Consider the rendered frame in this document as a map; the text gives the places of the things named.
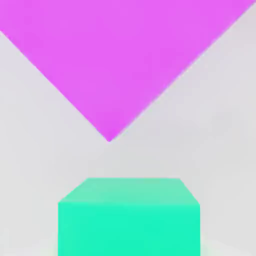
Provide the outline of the large magenta box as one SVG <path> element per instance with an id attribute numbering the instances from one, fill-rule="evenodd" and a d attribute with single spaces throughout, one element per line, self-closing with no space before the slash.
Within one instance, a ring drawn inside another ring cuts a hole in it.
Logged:
<path id="1" fill-rule="evenodd" d="M 114 139 L 255 0 L 0 0 L 0 32 Z"/>

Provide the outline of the small turquoise cube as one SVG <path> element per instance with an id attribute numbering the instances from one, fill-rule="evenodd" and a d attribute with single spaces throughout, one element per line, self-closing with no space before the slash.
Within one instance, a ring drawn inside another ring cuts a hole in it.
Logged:
<path id="1" fill-rule="evenodd" d="M 58 256 L 201 256 L 200 231 L 178 178 L 88 178 L 58 203 Z"/>

